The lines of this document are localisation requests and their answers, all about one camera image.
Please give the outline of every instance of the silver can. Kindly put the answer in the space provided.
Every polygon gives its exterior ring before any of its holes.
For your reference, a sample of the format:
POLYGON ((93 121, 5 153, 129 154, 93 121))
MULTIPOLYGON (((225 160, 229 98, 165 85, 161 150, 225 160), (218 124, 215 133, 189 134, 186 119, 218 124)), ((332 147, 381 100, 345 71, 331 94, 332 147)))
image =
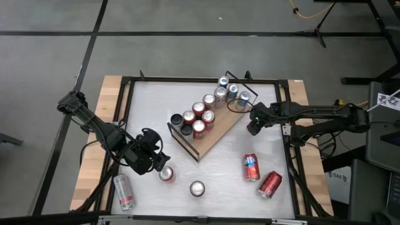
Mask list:
POLYGON ((249 100, 250 100, 250 94, 247 91, 240 92, 239 100, 237 100, 236 103, 236 109, 238 111, 242 111, 244 108, 246 108, 249 100))
POLYGON ((225 106, 226 101, 226 89, 223 87, 217 87, 214 91, 215 96, 215 108, 222 108, 225 106))
POLYGON ((123 211, 128 210, 135 206, 131 187, 129 185, 128 177, 125 174, 120 174, 114 177, 115 190, 117 191, 119 204, 123 211))
POLYGON ((226 101, 232 101, 233 99, 236 99, 236 96, 238 95, 239 92, 239 87, 236 84, 231 84, 229 85, 227 89, 227 96, 226 96, 226 101))
POLYGON ((215 96, 213 94, 206 94, 202 98, 202 103, 206 107, 206 110, 213 110, 215 106, 215 96))
POLYGON ((223 88, 227 88, 228 87, 228 83, 229 83, 229 79, 226 76, 221 76, 218 79, 218 85, 217 87, 223 87, 223 88))
POLYGON ((201 181, 194 181, 190 185, 190 193, 192 193, 192 195, 194 197, 202 196, 205 191, 206 191, 206 187, 204 186, 203 182, 201 182, 201 181))

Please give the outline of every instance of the yellow cable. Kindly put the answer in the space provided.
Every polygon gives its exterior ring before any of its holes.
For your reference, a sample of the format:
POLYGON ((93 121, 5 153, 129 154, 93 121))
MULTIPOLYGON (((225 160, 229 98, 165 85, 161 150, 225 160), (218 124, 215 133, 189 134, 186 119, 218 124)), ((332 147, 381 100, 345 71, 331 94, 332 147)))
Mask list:
MULTIPOLYGON (((296 7, 294 7, 294 4, 293 4, 292 0, 289 0, 289 1, 290 1, 290 3, 292 4, 292 8, 295 9, 296 7)), ((321 12, 319 12, 319 13, 317 13, 317 14, 315 14, 315 15, 312 15, 312 16, 303 16, 302 14, 299 13, 299 11, 296 11, 296 13, 297 13, 297 15, 299 15, 299 16, 300 16, 301 18, 303 18, 303 19, 311 19, 311 18, 313 18, 313 17, 316 17, 316 16, 318 16, 318 15, 324 13, 325 11, 327 11, 327 10, 328 10, 330 7, 332 7, 332 6, 333 6, 333 3, 330 4, 326 9, 324 9, 324 10, 322 10, 321 12)))

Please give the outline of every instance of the dark can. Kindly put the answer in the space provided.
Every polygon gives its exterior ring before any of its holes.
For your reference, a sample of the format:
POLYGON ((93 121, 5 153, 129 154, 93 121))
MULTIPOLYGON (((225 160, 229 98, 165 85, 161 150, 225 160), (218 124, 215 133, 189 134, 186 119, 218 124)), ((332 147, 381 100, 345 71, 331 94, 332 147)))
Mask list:
POLYGON ((195 139, 202 139, 206 135, 206 125, 203 121, 198 120, 193 123, 193 137, 195 139))
POLYGON ((202 103, 206 110, 212 110, 215 107, 215 96, 213 94, 206 94, 202 98, 202 103))
POLYGON ((250 100, 250 94, 247 91, 240 92, 239 99, 236 103, 236 109, 242 111, 246 108, 248 101, 250 100))
POLYGON ((196 119, 201 119, 201 116, 205 112, 206 108, 202 102, 195 102, 192 106, 192 110, 196 116, 196 119))
POLYGON ((190 185, 190 193, 192 193, 192 195, 194 197, 202 196, 205 191, 206 191, 206 187, 204 186, 203 182, 201 182, 201 181, 194 181, 190 185))
POLYGON ((173 114, 171 116, 171 124, 175 129, 180 130, 183 124, 183 117, 180 114, 173 114))
POLYGON ((258 192, 263 198, 270 199, 282 182, 282 176, 275 171, 271 171, 265 181, 261 184, 258 192))
POLYGON ((244 155, 244 177, 247 181, 257 181, 260 179, 258 160, 254 153, 244 155))
POLYGON ((192 125, 193 122, 196 120, 196 117, 194 116, 194 112, 193 111, 184 112, 182 117, 183 117, 183 123, 184 124, 192 125))
POLYGON ((225 87, 217 87, 214 91, 215 96, 215 108, 222 108, 225 106, 226 101, 226 89, 225 87))
POLYGON ((229 85, 227 89, 227 96, 226 96, 226 101, 232 101, 233 99, 236 99, 236 96, 238 95, 239 92, 239 87, 236 84, 231 84, 229 85))
POLYGON ((215 115, 212 111, 207 110, 202 114, 201 120, 206 125, 206 130, 210 131, 214 127, 215 115))
POLYGON ((181 126, 181 134, 188 142, 193 141, 193 128, 192 125, 184 124, 181 126))
POLYGON ((229 79, 226 76, 221 76, 218 79, 218 85, 217 87, 223 87, 223 88, 227 88, 228 87, 228 83, 229 83, 229 79))

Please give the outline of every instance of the can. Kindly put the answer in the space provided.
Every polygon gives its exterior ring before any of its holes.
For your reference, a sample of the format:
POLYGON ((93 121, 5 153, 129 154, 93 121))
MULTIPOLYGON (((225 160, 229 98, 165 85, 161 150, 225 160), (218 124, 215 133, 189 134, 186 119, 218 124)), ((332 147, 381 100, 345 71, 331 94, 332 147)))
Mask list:
POLYGON ((240 92, 239 99, 236 103, 236 109, 242 111, 246 108, 248 101, 250 100, 250 94, 247 91, 240 92))
POLYGON ((214 127, 215 115, 212 111, 207 110, 202 114, 201 120, 206 125, 206 130, 210 131, 214 127))
POLYGON ((206 135, 206 125, 203 121, 197 120, 193 123, 193 137, 195 139, 202 139, 206 135))
POLYGON ((231 84, 229 85, 227 89, 227 100, 226 101, 232 101, 233 99, 236 99, 236 96, 238 95, 239 92, 239 87, 236 84, 231 84))
POLYGON ((180 114, 173 114, 171 116, 171 124, 175 129, 179 131, 183 124, 183 117, 180 114))
POLYGON ((201 182, 201 181, 194 181, 190 185, 190 193, 192 193, 192 195, 194 197, 202 196, 205 191, 206 191, 206 187, 204 186, 203 182, 201 182))
POLYGON ((193 111, 184 112, 182 117, 183 117, 183 123, 184 124, 192 125, 193 122, 196 120, 196 117, 194 116, 194 112, 193 111))
POLYGON ((202 102, 195 102, 192 106, 192 110, 194 112, 196 119, 201 119, 201 116, 203 115, 206 109, 202 102))
POLYGON ((188 142, 193 141, 193 128, 192 125, 184 124, 181 126, 181 134, 188 142))
POLYGON ((113 179, 115 190, 117 191, 119 204, 123 211, 128 210, 135 206, 131 187, 129 185, 128 177, 125 174, 120 174, 113 179))
POLYGON ((261 184, 258 192, 263 198, 270 199, 282 182, 282 176, 275 171, 271 171, 265 181, 261 184))
POLYGON ((174 180, 174 170, 169 166, 164 166, 159 173, 159 177, 162 181, 171 183, 174 180))
POLYGON ((228 79, 228 77, 226 77, 226 76, 221 76, 219 79, 218 79, 218 85, 217 85, 217 87, 223 87, 223 88, 227 88, 228 87, 228 83, 229 83, 229 79, 228 79))
POLYGON ((213 94, 206 94, 202 98, 202 103, 206 110, 212 110, 215 107, 215 96, 213 94))
POLYGON ((225 105, 226 89, 224 87, 217 87, 214 91, 215 108, 222 108, 225 105))
POLYGON ((260 179, 258 160, 254 153, 244 155, 244 177, 247 181, 257 181, 260 179))

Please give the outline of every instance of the gray floor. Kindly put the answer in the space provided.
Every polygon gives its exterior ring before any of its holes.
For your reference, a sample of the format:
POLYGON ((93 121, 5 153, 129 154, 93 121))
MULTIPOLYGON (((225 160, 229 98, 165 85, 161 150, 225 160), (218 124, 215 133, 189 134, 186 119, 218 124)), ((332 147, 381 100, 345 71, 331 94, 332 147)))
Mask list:
MULTIPOLYGON (((328 4, 294 1, 311 15, 328 4)), ((386 1, 374 2, 386 25, 396 24, 386 1)), ((101 0, 6 0, 0 31, 92 31, 101 0)), ((301 19, 289 1, 109 1, 101 31, 298 31, 321 16, 301 19)), ((323 31, 378 31, 365 4, 338 3, 323 31)), ((0 217, 31 212, 62 115, 56 104, 74 86, 89 37, 0 36, 0 132, 25 140, 0 146, 0 217)), ((94 109, 105 75, 218 77, 230 70, 255 78, 303 79, 311 104, 335 99, 359 103, 367 87, 343 86, 343 76, 374 77, 395 59, 380 38, 301 37, 99 37, 82 92, 94 109)), ((343 134, 350 148, 364 135, 343 134)), ((72 124, 44 213, 69 209, 87 136, 72 124)), ((345 148, 339 145, 339 153, 345 148)))

